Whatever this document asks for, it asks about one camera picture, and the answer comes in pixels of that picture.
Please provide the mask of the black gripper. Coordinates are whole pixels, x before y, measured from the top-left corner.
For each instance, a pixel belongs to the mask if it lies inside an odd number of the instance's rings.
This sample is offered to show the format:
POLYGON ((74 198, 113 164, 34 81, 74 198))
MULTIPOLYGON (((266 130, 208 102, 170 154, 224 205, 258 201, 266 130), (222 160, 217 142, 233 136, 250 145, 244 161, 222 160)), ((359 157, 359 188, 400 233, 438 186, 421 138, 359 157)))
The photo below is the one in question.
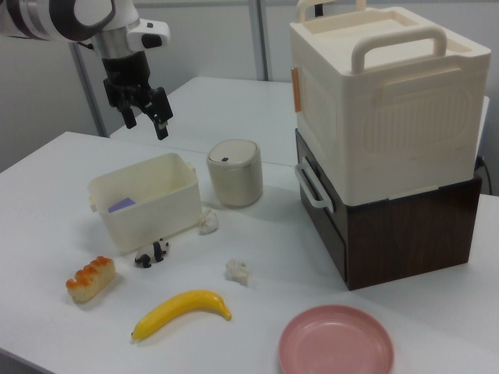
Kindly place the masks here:
POLYGON ((104 58, 102 62, 107 74, 104 89, 108 103, 122 115, 126 128, 135 127, 136 119, 125 88, 136 88, 136 106, 153 122, 157 138, 167 138, 172 108, 163 87, 150 87, 150 68, 145 52, 138 51, 124 58, 104 58))

